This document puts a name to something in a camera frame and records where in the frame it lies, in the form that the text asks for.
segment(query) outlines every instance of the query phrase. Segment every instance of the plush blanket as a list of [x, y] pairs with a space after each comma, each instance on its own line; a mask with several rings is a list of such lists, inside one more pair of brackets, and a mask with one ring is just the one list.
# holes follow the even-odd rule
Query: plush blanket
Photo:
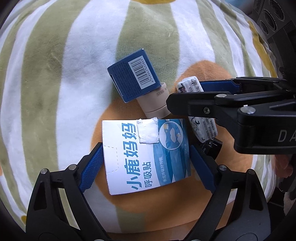
[[[255, 24], [222, 0], [20, 1], [0, 30], [0, 197], [23, 229], [42, 168], [57, 171], [78, 163], [102, 141], [102, 120], [145, 118], [137, 101], [123, 102], [107, 72], [141, 48], [171, 93], [189, 76], [200, 81], [277, 76]], [[217, 128], [223, 141], [217, 163], [255, 169], [270, 198], [271, 156], [235, 152], [231, 135]], [[181, 181], [111, 196], [102, 167], [84, 194], [107, 232], [139, 233], [129, 236], [134, 240], [182, 239], [211, 197], [193, 168]], [[234, 197], [235, 190], [221, 225]]]

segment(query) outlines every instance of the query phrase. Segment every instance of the circular speaker cone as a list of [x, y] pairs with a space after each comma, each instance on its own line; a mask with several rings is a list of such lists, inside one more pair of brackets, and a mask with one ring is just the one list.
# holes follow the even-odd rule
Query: circular speaker cone
[[276, 14], [276, 16], [280, 19], [280, 20], [284, 20], [284, 12], [281, 9], [281, 7], [279, 6], [279, 4], [273, 0], [269, 1], [269, 4], [272, 8], [272, 10], [274, 11], [274, 13]]
[[268, 35], [268, 29], [263, 21], [260, 21], [260, 27], [261, 27], [262, 31]]
[[270, 28], [275, 31], [276, 30], [276, 23], [275, 23], [272, 15], [267, 10], [264, 10], [263, 11], [263, 16], [265, 18], [265, 21], [270, 26]]

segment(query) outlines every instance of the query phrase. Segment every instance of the screw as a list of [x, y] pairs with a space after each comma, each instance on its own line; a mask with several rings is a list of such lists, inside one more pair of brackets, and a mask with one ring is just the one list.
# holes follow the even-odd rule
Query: screw
[[219, 169], [220, 169], [221, 171], [226, 171], [226, 170], [227, 170], [227, 167], [226, 167], [225, 165], [220, 165], [220, 166], [219, 166]]
[[253, 169], [249, 169], [248, 170], [248, 173], [251, 174], [251, 175], [254, 175], [255, 174], [255, 171]]
[[76, 166], [75, 164], [71, 164], [68, 168], [69, 168], [70, 170], [75, 170], [76, 167], [77, 167], [77, 166]]
[[241, 112], [246, 114], [254, 114], [256, 112], [256, 109], [252, 106], [244, 106], [240, 108]]
[[204, 113], [205, 113], [206, 115], [210, 114], [210, 113], [211, 113], [211, 109], [210, 109], [209, 107], [205, 107], [205, 108], [204, 108]]
[[226, 97], [227, 95], [226, 94], [218, 94], [216, 95], [216, 97], [219, 97], [219, 98], [223, 98], [223, 97]]
[[45, 174], [47, 173], [47, 169], [46, 168], [43, 168], [41, 171], [40, 171], [41, 174]]

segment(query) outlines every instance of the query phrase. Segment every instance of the blue wave pattern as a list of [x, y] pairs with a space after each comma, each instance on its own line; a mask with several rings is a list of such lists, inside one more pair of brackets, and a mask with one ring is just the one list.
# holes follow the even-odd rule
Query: blue wave pattern
[[191, 175], [189, 144], [184, 119], [158, 120], [160, 141], [153, 144], [157, 177], [161, 186]]

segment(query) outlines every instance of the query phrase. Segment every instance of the human hand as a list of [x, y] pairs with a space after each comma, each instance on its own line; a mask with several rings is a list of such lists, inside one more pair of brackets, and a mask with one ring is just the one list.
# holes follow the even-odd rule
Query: human hand
[[274, 155], [275, 171], [278, 177], [287, 178], [292, 175], [293, 167], [289, 164], [290, 158], [288, 155]]

